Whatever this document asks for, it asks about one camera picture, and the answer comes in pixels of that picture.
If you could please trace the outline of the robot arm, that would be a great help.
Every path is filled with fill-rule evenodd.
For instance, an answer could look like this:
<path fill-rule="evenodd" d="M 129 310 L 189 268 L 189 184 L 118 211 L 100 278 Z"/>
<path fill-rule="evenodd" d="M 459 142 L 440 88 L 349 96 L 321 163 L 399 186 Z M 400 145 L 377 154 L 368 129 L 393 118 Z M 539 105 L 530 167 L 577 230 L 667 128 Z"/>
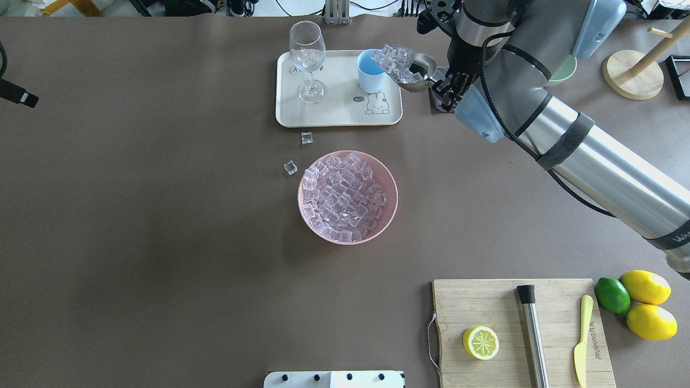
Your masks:
<path fill-rule="evenodd" d="M 626 12 L 623 1 L 431 1 L 417 31 L 451 38 L 444 110 L 494 143 L 517 143 L 559 183 L 593 199 L 688 277 L 688 190 L 545 89 L 569 57 L 587 58 Z"/>

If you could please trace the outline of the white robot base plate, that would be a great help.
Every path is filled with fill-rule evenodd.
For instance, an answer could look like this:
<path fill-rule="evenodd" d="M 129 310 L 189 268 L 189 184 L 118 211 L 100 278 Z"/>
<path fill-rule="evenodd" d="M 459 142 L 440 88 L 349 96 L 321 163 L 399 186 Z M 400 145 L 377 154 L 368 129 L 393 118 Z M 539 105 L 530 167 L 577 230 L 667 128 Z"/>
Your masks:
<path fill-rule="evenodd" d="M 403 371 L 274 371 L 264 379 L 264 387 L 405 387 Z"/>

